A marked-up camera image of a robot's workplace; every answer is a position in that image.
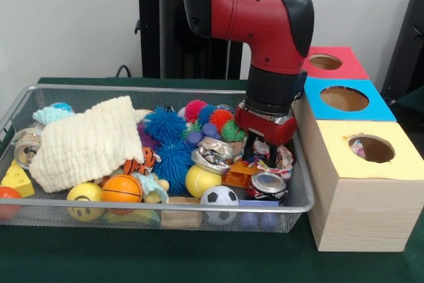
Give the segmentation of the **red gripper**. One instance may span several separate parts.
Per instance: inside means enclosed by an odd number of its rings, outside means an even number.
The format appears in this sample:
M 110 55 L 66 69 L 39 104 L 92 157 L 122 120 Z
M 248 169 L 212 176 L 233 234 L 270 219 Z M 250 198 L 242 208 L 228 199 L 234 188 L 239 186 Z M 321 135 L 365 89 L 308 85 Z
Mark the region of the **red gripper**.
M 244 144 L 242 160 L 247 161 L 254 156 L 254 142 L 256 136 L 259 136 L 269 144 L 268 166 L 271 168 L 277 166 L 278 146 L 286 144 L 297 129 L 297 121 L 292 115 L 263 115 L 250 110 L 243 101 L 236 109 L 235 121 L 239 128 L 249 133 Z

